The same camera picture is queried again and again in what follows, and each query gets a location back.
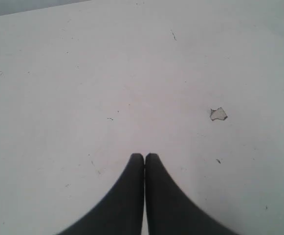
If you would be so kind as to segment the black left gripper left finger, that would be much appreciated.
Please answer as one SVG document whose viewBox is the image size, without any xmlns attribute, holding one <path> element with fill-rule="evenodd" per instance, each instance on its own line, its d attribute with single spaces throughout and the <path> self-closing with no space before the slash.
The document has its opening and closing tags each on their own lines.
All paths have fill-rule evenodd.
<svg viewBox="0 0 284 235">
<path fill-rule="evenodd" d="M 140 235 L 144 212 L 144 158 L 133 153 L 108 193 L 62 235 Z"/>
</svg>

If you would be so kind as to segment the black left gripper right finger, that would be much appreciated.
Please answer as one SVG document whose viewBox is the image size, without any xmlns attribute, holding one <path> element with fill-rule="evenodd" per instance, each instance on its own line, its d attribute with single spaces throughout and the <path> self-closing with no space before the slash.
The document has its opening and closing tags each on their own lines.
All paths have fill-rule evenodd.
<svg viewBox="0 0 284 235">
<path fill-rule="evenodd" d="M 155 153 L 145 158 L 145 199 L 150 235 L 235 234 L 187 197 Z"/>
</svg>

